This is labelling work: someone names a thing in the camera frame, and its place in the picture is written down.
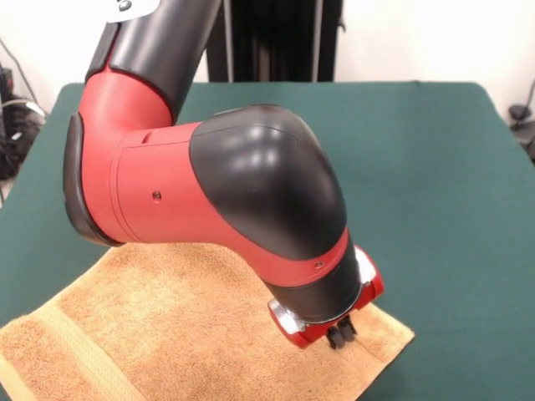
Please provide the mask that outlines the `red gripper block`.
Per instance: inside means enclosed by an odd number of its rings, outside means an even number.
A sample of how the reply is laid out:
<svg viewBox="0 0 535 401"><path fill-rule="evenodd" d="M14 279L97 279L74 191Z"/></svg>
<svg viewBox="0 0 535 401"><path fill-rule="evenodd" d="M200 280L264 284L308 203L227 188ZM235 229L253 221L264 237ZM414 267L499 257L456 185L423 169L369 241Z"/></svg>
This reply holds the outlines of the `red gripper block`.
<svg viewBox="0 0 535 401"><path fill-rule="evenodd" d="M373 258L361 247L347 248L340 263L325 277L302 287L285 288L267 307L281 333L299 348L326 338L336 350L354 341L350 313L372 303L384 291Z"/></svg>

